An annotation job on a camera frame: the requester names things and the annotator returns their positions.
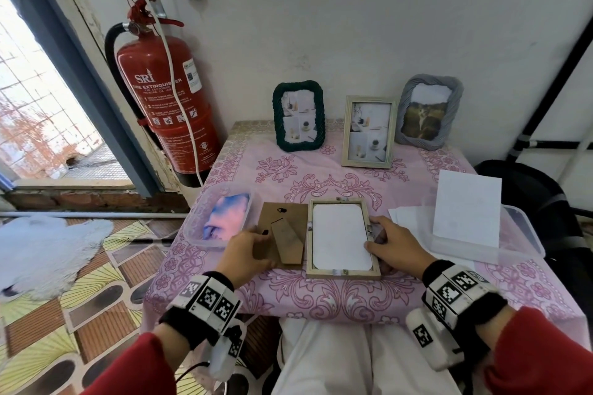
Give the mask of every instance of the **fire extinguisher base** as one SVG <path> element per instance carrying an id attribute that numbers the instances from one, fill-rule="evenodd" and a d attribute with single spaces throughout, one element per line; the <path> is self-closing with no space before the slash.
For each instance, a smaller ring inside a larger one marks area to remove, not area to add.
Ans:
<path id="1" fill-rule="evenodd" d="M 178 171 L 174 170 L 175 175 L 179 178 L 179 182 L 183 186 L 187 186 L 188 188 L 199 188 L 200 187 L 200 180 L 197 179 L 197 175 L 195 173 L 179 173 Z M 200 178 L 202 181 L 206 181 L 208 175 L 210 174 L 210 169 L 203 170 L 200 172 Z"/>

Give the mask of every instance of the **pink tablecloth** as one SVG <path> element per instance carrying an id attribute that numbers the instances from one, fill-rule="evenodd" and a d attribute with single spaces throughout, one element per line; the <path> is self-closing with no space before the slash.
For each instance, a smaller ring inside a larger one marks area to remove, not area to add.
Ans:
<path id="1" fill-rule="evenodd" d="M 237 122 L 205 187 L 220 182 L 253 185 L 264 201 L 305 203 L 311 197 L 363 197 L 370 214 L 389 208 L 418 206 L 438 182 L 440 169 L 474 172 L 461 152 L 443 148 L 427 152 L 394 146 L 390 169 L 342 167 L 343 123 L 327 122 L 326 143 L 313 152 L 283 152 L 273 122 Z M 186 221 L 195 214 L 192 208 Z M 144 327 L 152 329 L 167 304 L 196 274 L 212 270 L 221 252 L 189 245 L 183 228 L 161 264 L 144 299 Z M 542 260 L 513 267 L 476 264 L 512 306 L 537 307 L 571 338 L 589 343 L 581 309 Z M 336 322 L 403 323 L 420 305 L 423 285 L 405 273 L 380 281 L 306 279 L 304 272 L 273 270 L 241 287 L 242 310 L 279 317 Z"/>

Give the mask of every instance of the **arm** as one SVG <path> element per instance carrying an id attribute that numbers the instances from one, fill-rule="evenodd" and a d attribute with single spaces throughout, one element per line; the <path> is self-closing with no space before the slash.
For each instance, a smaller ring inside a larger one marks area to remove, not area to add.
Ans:
<path id="1" fill-rule="evenodd" d="M 365 248 L 392 267 L 422 279 L 436 261 L 406 228 L 387 217 L 371 217 L 380 223 L 384 244 L 365 243 Z M 494 350 L 494 365 L 485 370 L 485 381 L 499 394 L 593 393 L 593 354 L 573 342 L 541 312 L 519 311 L 506 306 L 476 333 Z"/>
<path id="2" fill-rule="evenodd" d="M 253 244 L 267 238 L 248 231 L 231 238 L 216 270 L 212 272 L 212 278 L 234 289 L 248 283 L 258 273 L 274 267 L 270 260 L 253 258 Z M 211 332 L 207 329 L 214 331 L 198 318 L 194 319 L 192 325 L 195 325 L 197 334 L 190 335 L 191 340 L 167 324 L 167 320 L 152 333 L 141 335 L 83 394 L 174 395 L 177 392 L 175 370 L 190 352 L 190 342 L 203 341 Z"/>

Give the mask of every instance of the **picture frame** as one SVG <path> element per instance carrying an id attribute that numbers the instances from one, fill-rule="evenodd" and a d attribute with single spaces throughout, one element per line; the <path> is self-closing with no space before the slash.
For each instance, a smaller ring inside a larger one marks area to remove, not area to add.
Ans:
<path id="1" fill-rule="evenodd" d="M 357 198 L 357 197 L 336 197 L 330 199 L 311 199 L 309 200 L 309 212 L 307 217 L 307 244 L 306 244 L 306 256 L 307 256 L 307 264 L 305 266 L 305 271 L 307 274 L 307 278 L 322 278 L 322 279 L 333 279 L 333 278 L 342 278 L 342 279 L 381 279 L 381 269 L 379 268 L 379 259 L 371 253 L 371 262 L 372 267 L 370 270 L 367 271 L 353 271 L 353 270 L 346 270 L 346 269 L 318 269 L 313 264 L 313 211 L 315 205 L 321 204 L 355 204 L 359 205 L 360 209 L 362 210 L 362 218 L 365 223 L 365 227 L 367 230 L 367 240 L 370 242 L 375 241 L 375 237 L 372 231 L 372 224 L 369 220 L 368 210 L 367 210 L 367 203 L 365 202 L 364 198 Z"/>
<path id="2" fill-rule="evenodd" d="M 445 145 L 463 89 L 455 77 L 411 77 L 397 107 L 396 142 L 426 150 Z"/>
<path id="3" fill-rule="evenodd" d="M 342 166 L 391 168 L 396 112 L 395 99 L 348 96 Z"/>
<path id="4" fill-rule="evenodd" d="M 272 96 L 276 144 L 285 152 L 316 150 L 326 140 L 323 90 L 316 81 L 281 83 Z"/>

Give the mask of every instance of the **person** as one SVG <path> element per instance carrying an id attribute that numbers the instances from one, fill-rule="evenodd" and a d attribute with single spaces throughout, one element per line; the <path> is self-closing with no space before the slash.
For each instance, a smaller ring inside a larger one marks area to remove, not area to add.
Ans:
<path id="1" fill-rule="evenodd" d="M 382 225 L 385 243 L 364 246 L 394 269 L 422 279 L 427 270 L 444 262 L 387 217 L 371 217 L 371 221 Z M 266 239 L 249 231 L 233 236 L 216 270 L 205 274 L 231 290 L 248 283 L 274 266 L 252 255 L 254 243 Z M 179 321 L 168 323 L 166 318 L 171 316 L 164 316 L 154 331 L 140 335 L 84 395 L 173 395 L 175 370 L 190 348 L 206 337 L 202 330 L 209 326 L 195 317 L 201 323 L 189 328 L 180 327 Z M 483 370 L 483 379 L 494 395 L 593 394 L 593 354 L 537 309 L 515 310 L 506 305 L 488 322 L 475 326 L 475 332 L 493 350 L 493 362 Z M 306 321 L 293 339 L 273 394 L 460 393 L 448 371 L 428 367 L 412 340 L 397 325 Z"/>

